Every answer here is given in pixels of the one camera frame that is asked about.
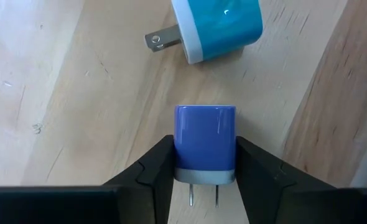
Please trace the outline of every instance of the plywood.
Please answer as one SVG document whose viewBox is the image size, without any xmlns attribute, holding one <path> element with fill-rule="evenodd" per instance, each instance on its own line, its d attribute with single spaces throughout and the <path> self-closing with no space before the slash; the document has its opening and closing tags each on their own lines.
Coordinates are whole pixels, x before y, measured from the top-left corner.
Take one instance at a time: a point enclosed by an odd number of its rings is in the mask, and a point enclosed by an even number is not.
<svg viewBox="0 0 367 224">
<path fill-rule="evenodd" d="M 261 0 L 257 43 L 187 65 L 181 46 L 144 45 L 175 24 L 168 0 L 19 2 L 0 8 L 0 185 L 101 184 L 172 133 L 176 104 L 234 104 L 238 134 L 282 157 L 346 4 Z M 236 185 L 213 204 L 212 186 L 196 186 L 190 208 L 175 183 L 170 222 L 248 222 Z"/>
<path fill-rule="evenodd" d="M 367 186 L 367 1 L 348 1 L 292 123 L 284 159 L 338 187 Z"/>
</svg>

